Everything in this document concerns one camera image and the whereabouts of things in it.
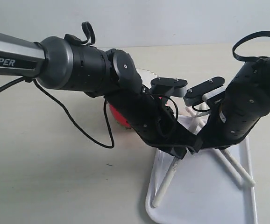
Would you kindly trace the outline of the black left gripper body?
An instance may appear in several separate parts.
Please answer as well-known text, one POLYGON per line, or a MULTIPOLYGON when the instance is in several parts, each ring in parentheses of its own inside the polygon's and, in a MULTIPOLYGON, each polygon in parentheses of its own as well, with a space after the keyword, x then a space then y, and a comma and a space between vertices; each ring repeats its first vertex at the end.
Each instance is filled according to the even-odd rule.
POLYGON ((142 86, 138 93, 122 89, 109 93, 104 98, 127 120, 139 137, 151 147, 176 147, 167 140, 178 122, 178 106, 173 111, 166 105, 172 99, 165 95, 153 94, 142 86))

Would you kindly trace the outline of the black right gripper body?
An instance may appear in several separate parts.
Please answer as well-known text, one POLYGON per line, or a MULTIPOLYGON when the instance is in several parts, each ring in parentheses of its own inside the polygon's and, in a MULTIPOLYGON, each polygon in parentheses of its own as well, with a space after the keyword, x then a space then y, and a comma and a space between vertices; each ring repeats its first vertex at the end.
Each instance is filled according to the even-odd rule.
POLYGON ((245 138, 266 115, 266 93, 257 88, 227 88, 206 103, 211 111, 205 126, 206 138, 245 138))

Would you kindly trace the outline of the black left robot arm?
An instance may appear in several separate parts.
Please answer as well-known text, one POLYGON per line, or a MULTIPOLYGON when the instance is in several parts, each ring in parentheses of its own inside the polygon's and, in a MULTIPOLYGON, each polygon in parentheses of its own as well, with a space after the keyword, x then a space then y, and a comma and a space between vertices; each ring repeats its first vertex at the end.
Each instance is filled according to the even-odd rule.
POLYGON ((0 33, 0 75, 34 80, 47 89, 103 96, 147 145, 180 159, 193 150, 195 135, 165 104, 170 95, 146 88, 125 51, 102 51, 72 35, 29 42, 0 33))

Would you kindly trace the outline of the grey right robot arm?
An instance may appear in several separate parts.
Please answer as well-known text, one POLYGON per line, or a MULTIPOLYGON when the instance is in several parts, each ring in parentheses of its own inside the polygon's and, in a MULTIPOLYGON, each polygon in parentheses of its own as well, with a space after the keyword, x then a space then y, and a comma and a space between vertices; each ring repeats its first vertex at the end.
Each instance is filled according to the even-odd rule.
POLYGON ((243 141, 260 118, 270 113, 270 57, 260 62, 245 62, 227 87, 223 85, 204 92, 210 82, 198 88, 199 100, 187 101, 189 106, 205 102, 209 117, 197 134, 195 152, 208 148, 225 149, 243 141))

